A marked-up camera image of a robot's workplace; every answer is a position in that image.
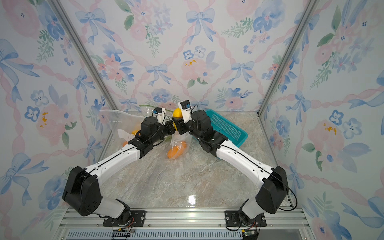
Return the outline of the orange mango basket back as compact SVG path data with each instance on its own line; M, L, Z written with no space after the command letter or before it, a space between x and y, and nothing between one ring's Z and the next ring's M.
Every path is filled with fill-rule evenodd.
M187 151L186 141L176 142L167 153L168 159L177 159Z

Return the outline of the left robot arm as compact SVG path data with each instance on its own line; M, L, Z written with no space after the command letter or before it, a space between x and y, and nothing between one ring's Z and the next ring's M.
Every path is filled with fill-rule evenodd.
M100 187L122 168L143 158L158 141L175 132L172 121L144 118L135 137L119 151L96 164L70 171L63 200L83 217L94 214L109 217L119 225L127 224L131 219L130 207L120 200L102 196Z

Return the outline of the yellow mango basket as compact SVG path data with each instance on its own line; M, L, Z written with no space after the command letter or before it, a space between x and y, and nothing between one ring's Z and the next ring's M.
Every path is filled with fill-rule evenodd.
M182 110L180 108L177 108L173 111L173 118L182 118Z

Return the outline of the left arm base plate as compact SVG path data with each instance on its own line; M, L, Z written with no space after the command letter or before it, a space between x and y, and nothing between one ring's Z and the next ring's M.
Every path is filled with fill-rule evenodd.
M103 227L143 227L146 213L143 210L134 210L124 212L117 219L105 217Z

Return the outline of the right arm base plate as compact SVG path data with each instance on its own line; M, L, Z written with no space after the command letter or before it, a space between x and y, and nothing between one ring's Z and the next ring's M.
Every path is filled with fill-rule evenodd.
M243 213L238 211L225 211L225 220L227 227L266 227L267 222L264 213L257 215L255 218L251 219Z

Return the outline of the clear zip-top bag green print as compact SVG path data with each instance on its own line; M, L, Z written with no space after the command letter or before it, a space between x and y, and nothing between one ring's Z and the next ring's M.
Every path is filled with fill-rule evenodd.
M146 116L155 117L157 121L162 125L165 125L165 123L168 121L173 121L172 117L175 110L169 110L163 107L156 107L152 105L140 105L140 108L142 112L146 114Z

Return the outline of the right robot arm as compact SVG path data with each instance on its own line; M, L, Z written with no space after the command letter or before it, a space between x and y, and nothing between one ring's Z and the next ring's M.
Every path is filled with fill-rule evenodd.
M205 152L226 161L257 186L259 191L255 197L247 199L238 210L239 218L246 226L261 214L275 214L292 192L283 168L263 164L239 149L228 137L213 129L205 111L176 109L173 121L180 135L189 133Z

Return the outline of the clear plastic bag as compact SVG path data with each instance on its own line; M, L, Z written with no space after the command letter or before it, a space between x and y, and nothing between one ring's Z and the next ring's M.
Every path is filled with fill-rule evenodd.
M176 131L171 138L170 146L167 148L167 157L176 160L183 156L192 143L192 136L189 133L180 134Z
M114 140L122 147L135 137L144 120L142 116L135 116L118 110L101 110L100 114L107 120Z

